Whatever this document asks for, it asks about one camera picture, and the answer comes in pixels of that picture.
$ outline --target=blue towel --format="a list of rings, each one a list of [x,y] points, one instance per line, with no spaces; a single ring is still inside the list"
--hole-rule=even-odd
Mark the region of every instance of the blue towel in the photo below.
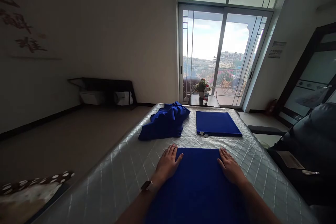
[[[150,123],[142,126],[139,140],[147,141],[169,137],[180,137],[182,123],[189,116],[190,110],[179,102],[164,104],[156,114],[151,115]]]
[[[197,134],[201,131],[204,134],[220,137],[240,137],[242,136],[237,125],[232,120],[229,113],[222,112],[196,112]]]
[[[145,223],[250,223],[238,187],[223,174],[217,149],[178,148],[183,159],[151,203]]]

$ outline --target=plastic bottle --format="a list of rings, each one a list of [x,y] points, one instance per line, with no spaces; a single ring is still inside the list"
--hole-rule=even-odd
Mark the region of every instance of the plastic bottle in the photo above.
[[[209,98],[209,85],[206,85],[204,89],[203,103],[207,103],[208,98]]]

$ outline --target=sliding glass door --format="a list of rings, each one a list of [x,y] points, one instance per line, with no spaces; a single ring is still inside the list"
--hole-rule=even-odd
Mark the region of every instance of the sliding glass door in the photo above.
[[[179,6],[180,102],[205,78],[223,107],[241,107],[272,12]]]

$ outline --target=silver quilted table cover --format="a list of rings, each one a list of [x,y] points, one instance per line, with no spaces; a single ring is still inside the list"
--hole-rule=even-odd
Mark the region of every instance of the silver quilted table cover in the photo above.
[[[191,113],[183,123],[180,138],[140,142],[137,138],[142,125],[150,122],[150,116],[161,107],[163,104],[156,104],[86,178],[70,188],[34,223],[113,223],[151,177],[164,149],[173,143],[188,148],[226,148],[281,222],[316,222],[306,203],[235,110],[186,106]],[[243,137],[197,135],[196,111],[228,112]]]

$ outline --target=glass door frame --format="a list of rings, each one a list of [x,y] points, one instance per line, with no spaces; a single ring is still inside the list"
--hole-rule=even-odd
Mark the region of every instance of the glass door frame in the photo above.
[[[220,58],[221,58],[221,51],[222,51],[222,45],[223,45],[223,39],[224,39],[224,33],[225,33],[225,25],[226,25],[226,21],[227,21],[227,16],[228,14],[240,14],[240,15],[251,15],[251,16],[265,16],[267,17],[267,21],[265,23],[265,27],[264,27],[264,32],[261,36],[259,45],[258,45],[258,49],[257,52],[255,54],[255,59],[253,61],[252,67],[251,67],[251,71],[250,74],[248,76],[246,85],[245,85],[245,89],[241,98],[241,102],[240,104],[237,105],[221,105],[221,107],[225,107],[225,108],[241,108],[243,106],[244,103],[244,99],[247,93],[247,90],[249,88],[253,73],[254,73],[254,69],[256,67],[257,61],[259,59],[259,54],[261,51],[261,48],[263,46],[263,43],[265,41],[265,37],[267,34],[267,30],[269,27],[269,24],[271,22],[272,19],[272,15],[273,15],[273,11],[272,10],[257,10],[257,9],[245,9],[245,8],[235,8],[235,7],[225,7],[225,6],[208,6],[208,5],[200,5],[200,4],[186,4],[186,3],[179,3],[178,4],[178,36],[179,36],[179,77],[180,77],[180,81],[179,81],[179,85],[180,85],[180,103],[182,104],[187,104],[187,102],[183,101],[183,75],[182,75],[182,68],[183,68],[183,10],[188,10],[188,11],[200,11],[200,12],[212,12],[212,13],[220,13],[223,14],[223,20],[222,20],[222,27],[221,27],[221,31],[220,31],[220,37],[219,37],[219,43],[218,43],[218,51],[217,51],[217,60],[216,60],[216,67],[215,67],[215,75],[214,75],[214,80],[213,80],[213,84],[216,85],[216,81],[217,81],[217,75],[218,75],[218,69],[219,69],[219,62],[220,62]],[[252,30],[252,34],[255,33],[257,34],[258,29],[256,31]],[[244,58],[243,58],[243,64],[245,63],[246,60],[246,53],[248,51],[248,48],[254,46],[254,42],[251,43],[251,40],[249,39],[247,42],[247,50],[245,52]]]

